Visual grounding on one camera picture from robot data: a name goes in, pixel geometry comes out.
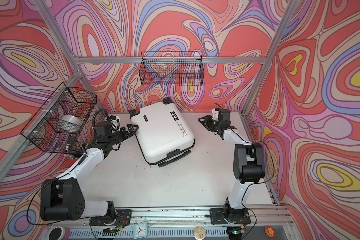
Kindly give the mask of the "black suitcase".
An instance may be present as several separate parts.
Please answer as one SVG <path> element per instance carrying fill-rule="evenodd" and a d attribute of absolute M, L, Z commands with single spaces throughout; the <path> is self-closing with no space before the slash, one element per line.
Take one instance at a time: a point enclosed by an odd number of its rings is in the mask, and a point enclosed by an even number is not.
<path fill-rule="evenodd" d="M 129 110 L 130 121 L 138 126 L 136 138 L 150 166 L 165 167 L 191 153 L 194 133 L 171 98 Z"/>

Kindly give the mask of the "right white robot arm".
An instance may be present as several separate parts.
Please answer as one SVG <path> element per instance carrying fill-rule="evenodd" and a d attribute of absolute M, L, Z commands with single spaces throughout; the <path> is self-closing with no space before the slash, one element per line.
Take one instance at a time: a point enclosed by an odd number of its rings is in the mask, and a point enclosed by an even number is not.
<path fill-rule="evenodd" d="M 198 119 L 207 131 L 220 136 L 234 147 L 233 173 L 236 182 L 223 207 L 226 220 L 229 217 L 245 215 L 246 202 L 253 187 L 259 184 L 266 174 L 262 145 L 244 138 L 237 128 L 231 125 L 230 114 L 229 110 L 214 108 L 211 115 Z"/>

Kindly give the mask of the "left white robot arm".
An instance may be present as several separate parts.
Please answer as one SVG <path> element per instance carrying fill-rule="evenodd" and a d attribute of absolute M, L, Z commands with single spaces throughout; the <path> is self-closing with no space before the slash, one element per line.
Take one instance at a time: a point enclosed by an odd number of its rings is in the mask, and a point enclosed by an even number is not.
<path fill-rule="evenodd" d="M 137 125 L 128 124 L 119 130 L 113 123 L 103 121 L 94 126 L 95 137 L 83 155 L 57 178 L 43 182 L 41 187 L 40 216 L 43 221 L 76 221 L 83 218 L 105 218 L 110 224 L 117 218 L 112 201 L 89 201 L 81 190 L 81 184 L 92 170 L 101 163 L 114 145 L 134 136 Z"/>

